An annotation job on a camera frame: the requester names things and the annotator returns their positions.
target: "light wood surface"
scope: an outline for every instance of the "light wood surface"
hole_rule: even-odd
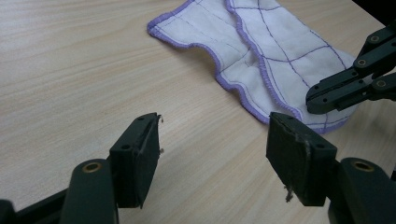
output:
[[[144,207],[120,223],[329,223],[303,207],[265,158],[268,126],[214,79],[201,49],[173,49],[146,25],[183,0],[0,2],[0,198],[16,209],[67,188],[75,166],[105,158],[138,116],[158,112],[164,148]],[[383,26],[350,0],[279,0],[357,55]],[[324,137],[337,159],[390,175],[396,104],[365,102]]]

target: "wood grain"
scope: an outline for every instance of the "wood grain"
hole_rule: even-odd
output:
[[[349,0],[279,2],[357,55],[382,25]],[[64,189],[79,163],[105,158],[134,118],[158,112],[164,148],[144,208],[120,223],[329,223],[327,206],[285,203],[265,158],[268,127],[214,79],[201,49],[173,49],[147,23],[181,0],[0,3],[0,198],[16,209]],[[324,137],[337,159],[389,175],[396,104],[365,102]]]

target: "cloth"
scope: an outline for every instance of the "cloth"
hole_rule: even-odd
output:
[[[263,123],[275,111],[326,133],[355,110],[307,112],[309,88],[348,68],[354,58],[275,0],[189,0],[150,21],[148,33],[177,48],[205,49],[215,61],[218,83],[238,90],[242,106]]]

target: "table surface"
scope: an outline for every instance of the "table surface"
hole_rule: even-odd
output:
[[[163,115],[159,159],[143,209],[120,223],[329,223],[303,207],[265,158],[268,126],[214,79],[201,49],[148,35],[183,0],[0,4],[0,198],[17,210],[67,188],[74,167],[106,158],[129,124]],[[336,48],[356,56],[382,24],[350,0],[279,0]],[[396,104],[362,103],[323,136],[337,160],[358,157],[388,175],[396,163]]]

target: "folded cloth edge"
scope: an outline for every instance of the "folded cloth edge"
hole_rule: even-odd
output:
[[[147,26],[148,33],[158,39],[161,39],[165,42],[170,43],[174,47],[181,48],[181,49],[191,49],[194,47],[201,48],[206,50],[206,52],[209,53],[209,55],[212,57],[212,59],[215,61],[215,79],[216,81],[220,84],[220,86],[226,90],[226,91],[232,91],[232,90],[237,90],[241,104],[242,106],[251,114],[253,115],[256,119],[259,121],[268,124],[269,119],[265,117],[263,114],[261,114],[259,111],[257,111],[253,106],[250,105],[248,102],[248,98],[246,97],[245,91],[243,88],[239,85],[236,84],[229,84],[220,74],[220,62],[219,58],[216,56],[215,52],[212,51],[210,47],[204,44],[199,44],[199,43],[192,43],[189,45],[185,44],[180,44],[174,41],[173,39],[169,38],[168,36],[162,34],[159,32],[157,29],[155,29],[156,25],[162,21],[165,21],[169,19],[172,16],[175,16],[178,12],[182,11],[184,8],[186,8],[189,4],[193,3],[194,0],[187,0],[183,5],[177,7],[175,10],[171,12],[166,12],[160,15],[159,17],[155,18],[154,20],[150,21]]]
[[[210,47],[208,47],[205,44],[200,44],[200,43],[191,43],[191,44],[181,44],[176,42],[175,40],[171,39],[170,37],[168,37],[167,35],[164,35],[163,33],[161,33],[158,29],[156,29],[157,24],[165,21],[167,19],[169,19],[172,16],[175,16],[177,13],[181,12],[183,9],[185,9],[186,7],[189,6],[189,4],[193,3],[194,0],[187,0],[185,3],[183,3],[181,6],[177,7],[176,9],[170,11],[170,12],[165,12],[162,15],[158,16],[157,18],[153,19],[152,21],[150,21],[148,23],[147,26],[147,31],[150,35],[165,41],[169,44],[171,44],[172,46],[176,47],[176,48],[181,48],[181,49],[191,49],[194,47],[197,48],[201,48],[204,49],[205,51],[207,51],[209,53],[209,55],[212,57],[212,59],[215,62],[215,79],[216,81],[220,84],[220,86],[226,90],[226,91],[232,91],[232,90],[237,90],[238,94],[240,96],[240,101],[242,106],[251,114],[253,115],[256,119],[258,119],[259,121],[268,124],[269,123],[269,118],[265,117],[263,114],[261,114],[259,111],[257,111],[252,105],[249,104],[248,102],[248,98],[246,97],[245,91],[244,89],[236,84],[229,84],[220,74],[220,62],[219,62],[219,58],[217,57],[216,53],[212,51],[212,49]],[[230,1],[226,0],[226,7],[227,10],[232,13],[235,17],[236,17],[236,29],[238,34],[240,34],[244,41],[247,42],[247,44],[249,44],[251,47],[254,46],[254,44],[250,43],[251,41],[248,39],[248,37],[246,36],[246,34],[243,32],[243,28],[242,28],[242,19],[233,11],[231,5],[230,5]],[[259,60],[259,64],[260,64],[260,70],[262,70],[262,67],[265,67],[265,64],[262,60]],[[269,80],[266,80],[264,78],[264,82],[265,82],[265,86],[268,88],[271,96],[273,97],[274,101],[276,102],[277,105],[280,105],[282,108],[286,109],[287,111],[291,112],[293,114],[294,117],[296,117],[297,119],[301,120],[301,116],[300,114],[293,108],[290,108],[287,105],[281,104],[278,100],[275,100],[275,98],[277,98],[278,96],[276,95],[275,91],[272,90],[271,88],[272,85],[270,85],[268,82]],[[322,128],[312,128],[315,132],[317,133],[328,133],[330,131],[333,131],[335,129],[338,129],[339,127],[343,126],[348,119],[344,119],[342,121],[339,121],[337,124],[332,125],[330,127],[328,127],[327,125],[324,125],[324,127]]]

